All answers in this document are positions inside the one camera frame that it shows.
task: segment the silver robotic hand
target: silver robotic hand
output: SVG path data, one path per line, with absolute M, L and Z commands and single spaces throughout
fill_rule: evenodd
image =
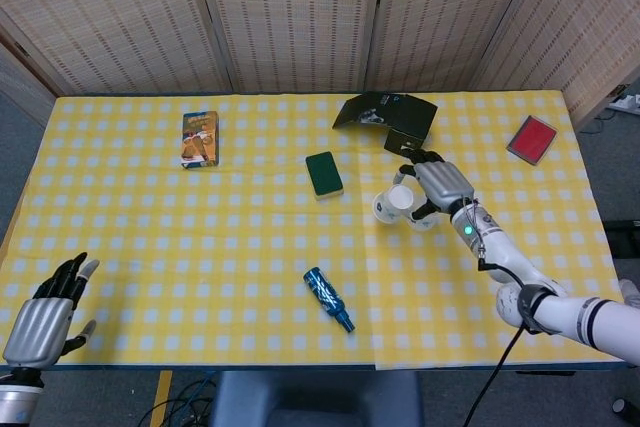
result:
M 415 177 L 426 195 L 414 219 L 448 213 L 460 238 L 487 271 L 503 284 L 496 309 L 508 324 L 524 325 L 531 334 L 558 334 L 640 365 L 640 310 L 598 297 L 572 298 L 515 246 L 487 210 L 474 199 L 474 189 L 455 165 L 435 152 L 406 150 L 413 165 L 403 165 L 394 178 Z
M 95 320 L 67 339 L 78 301 L 99 264 L 92 260 L 83 266 L 86 258 L 83 252 L 64 262 L 22 306 L 2 355 L 11 373 L 0 377 L 0 425 L 28 425 L 44 388 L 41 371 L 93 334 Z

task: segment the white robotic arm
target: white robotic arm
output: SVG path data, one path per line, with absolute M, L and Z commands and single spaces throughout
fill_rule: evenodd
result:
M 407 150 L 414 165 L 403 165 L 394 179 L 415 177 L 427 201 L 410 215 L 420 220 L 448 213 L 460 238 L 478 258 L 479 270 L 503 284 L 496 308 L 508 324 L 524 323 L 530 333 L 562 335 L 640 365 L 640 310 L 598 297 L 572 298 L 537 270 L 493 217 L 474 199 L 474 189 L 456 166 L 435 152 Z

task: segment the table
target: table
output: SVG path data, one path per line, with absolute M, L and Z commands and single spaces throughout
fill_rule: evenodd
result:
M 372 199 L 403 159 L 382 149 L 382 130 L 331 130 L 349 97 L 58 99 L 2 251 L 0 343 L 36 285 L 87 250 L 102 264 L 74 324 L 98 328 L 63 366 L 495 364 L 513 335 L 498 285 L 447 217 L 426 233 L 374 221 Z M 562 95 L 418 97 L 439 107 L 425 147 L 456 163 L 536 267 L 573 295 L 620 299 Z M 220 165 L 183 170 L 182 114 L 201 110 L 220 113 Z M 505 149 L 529 114 L 558 129 L 537 167 Z M 318 202 L 304 157 L 325 150 L 345 192 Z M 307 291 L 313 266 L 343 296 L 352 335 Z M 509 362 L 606 360 L 525 335 Z

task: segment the floor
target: floor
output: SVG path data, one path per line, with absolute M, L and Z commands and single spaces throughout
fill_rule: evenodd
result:
M 601 217 L 640 219 L 640 116 L 620 113 L 609 120 L 594 121 L 585 130 L 601 129 L 597 134 L 578 135 Z M 0 239 L 42 134 L 41 127 L 0 96 L 0 155 L 6 159 L 0 169 Z M 640 260 L 616 261 L 615 265 L 619 276 L 640 285 Z M 205 375 L 198 371 L 174 372 L 170 397 Z M 421 375 L 427 425 L 439 427 L 462 425 L 488 373 L 440 371 Z M 158 377 L 157 371 L 149 370 L 46 372 L 46 394 L 32 425 L 136 426 L 154 403 Z M 472 425 L 624 426 L 627 424 L 610 413 L 617 396 L 640 405 L 638 369 L 578 372 L 566 377 L 502 372 Z M 149 417 L 141 425 L 149 425 Z

